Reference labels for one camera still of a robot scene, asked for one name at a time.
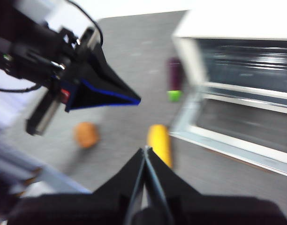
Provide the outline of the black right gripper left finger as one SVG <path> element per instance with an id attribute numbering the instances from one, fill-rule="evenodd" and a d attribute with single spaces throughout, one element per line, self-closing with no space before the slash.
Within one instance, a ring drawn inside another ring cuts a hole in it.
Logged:
<path id="1" fill-rule="evenodd" d="M 144 151 L 139 149 L 91 194 L 49 194 L 21 199 L 9 225 L 124 225 L 140 209 Z"/>

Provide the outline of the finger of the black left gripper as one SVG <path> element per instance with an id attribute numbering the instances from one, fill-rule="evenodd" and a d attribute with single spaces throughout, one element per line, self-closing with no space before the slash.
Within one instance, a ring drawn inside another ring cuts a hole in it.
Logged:
<path id="1" fill-rule="evenodd" d="M 94 87 L 89 81 L 82 79 L 80 84 L 69 90 L 66 102 L 66 111 L 102 107 L 102 106 L 120 106 L 120 105 L 138 105 L 138 95 L 132 89 L 127 87 L 120 93 L 121 89 L 115 89 L 114 86 L 107 84 L 105 87 Z"/>
<path id="2" fill-rule="evenodd" d="M 120 93 L 123 93 L 123 90 L 129 87 L 108 65 L 100 44 L 95 45 L 94 49 L 89 53 L 87 61 L 82 65 L 80 81 L 82 79 L 89 81 L 97 88 L 102 88 L 110 84 L 114 86 L 116 90 L 121 89 Z"/>

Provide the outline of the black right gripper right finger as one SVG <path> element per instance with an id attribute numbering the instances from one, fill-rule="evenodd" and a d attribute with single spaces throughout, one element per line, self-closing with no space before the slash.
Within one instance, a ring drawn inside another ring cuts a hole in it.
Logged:
<path id="1" fill-rule="evenodd" d="M 152 148 L 147 167 L 169 221 L 175 225 L 287 225 L 279 206 L 251 196 L 205 195 L 172 171 Z"/>

